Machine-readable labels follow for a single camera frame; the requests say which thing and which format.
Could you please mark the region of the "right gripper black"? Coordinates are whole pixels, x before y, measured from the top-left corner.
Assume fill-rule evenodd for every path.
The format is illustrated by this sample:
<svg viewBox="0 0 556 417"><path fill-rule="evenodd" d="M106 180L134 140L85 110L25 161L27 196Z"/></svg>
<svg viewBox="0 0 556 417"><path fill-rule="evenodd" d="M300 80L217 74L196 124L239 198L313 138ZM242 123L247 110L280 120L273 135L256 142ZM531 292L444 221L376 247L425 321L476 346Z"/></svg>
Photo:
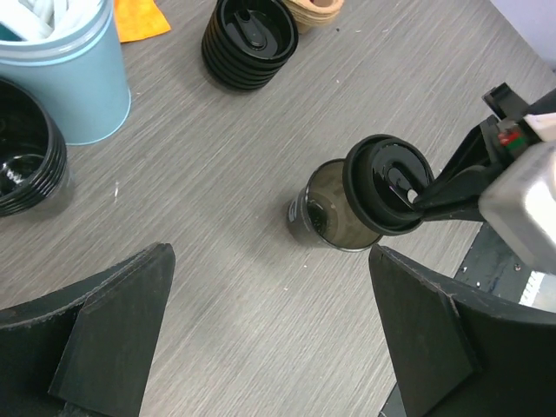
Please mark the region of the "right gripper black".
<svg viewBox="0 0 556 417"><path fill-rule="evenodd" d="M424 222L485 221L478 200L502 165L511 165L527 148L540 143L525 116L555 112L555 89L533 104L507 83L490 89L483 101L496 115L472 128L439 176L420 193L413 206Z"/></svg>

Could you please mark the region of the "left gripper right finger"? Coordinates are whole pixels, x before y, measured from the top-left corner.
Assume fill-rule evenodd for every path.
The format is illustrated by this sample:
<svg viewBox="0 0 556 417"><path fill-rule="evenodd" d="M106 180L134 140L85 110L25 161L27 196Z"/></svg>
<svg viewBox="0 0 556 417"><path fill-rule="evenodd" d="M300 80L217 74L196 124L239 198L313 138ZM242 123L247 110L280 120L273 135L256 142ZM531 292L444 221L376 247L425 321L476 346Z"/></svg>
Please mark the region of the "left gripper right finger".
<svg viewBox="0 0 556 417"><path fill-rule="evenodd" d="M408 416L553 416L555 315L375 246L374 297Z"/></svg>

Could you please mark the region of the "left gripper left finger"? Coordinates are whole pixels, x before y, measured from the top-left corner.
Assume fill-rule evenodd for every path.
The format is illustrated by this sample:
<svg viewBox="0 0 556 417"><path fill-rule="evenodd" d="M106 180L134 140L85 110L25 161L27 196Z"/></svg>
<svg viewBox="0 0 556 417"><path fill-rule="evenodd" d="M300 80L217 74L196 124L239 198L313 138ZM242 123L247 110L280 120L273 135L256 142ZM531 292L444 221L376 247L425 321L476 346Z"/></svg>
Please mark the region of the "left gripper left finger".
<svg viewBox="0 0 556 417"><path fill-rule="evenodd" d="M1 311L3 416L137 416L175 272L155 243Z"/></svg>

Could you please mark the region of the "black cup lid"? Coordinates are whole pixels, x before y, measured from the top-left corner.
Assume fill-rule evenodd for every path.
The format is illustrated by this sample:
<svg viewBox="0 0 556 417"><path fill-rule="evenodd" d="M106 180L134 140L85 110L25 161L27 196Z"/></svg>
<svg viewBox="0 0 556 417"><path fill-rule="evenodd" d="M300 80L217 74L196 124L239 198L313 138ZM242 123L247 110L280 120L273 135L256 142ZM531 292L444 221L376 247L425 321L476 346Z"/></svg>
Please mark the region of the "black cup lid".
<svg viewBox="0 0 556 417"><path fill-rule="evenodd" d="M410 233L422 212L408 197L421 194L434 179L425 156L396 136L371 135L348 152L342 184L349 207L369 229L385 236Z"/></svg>

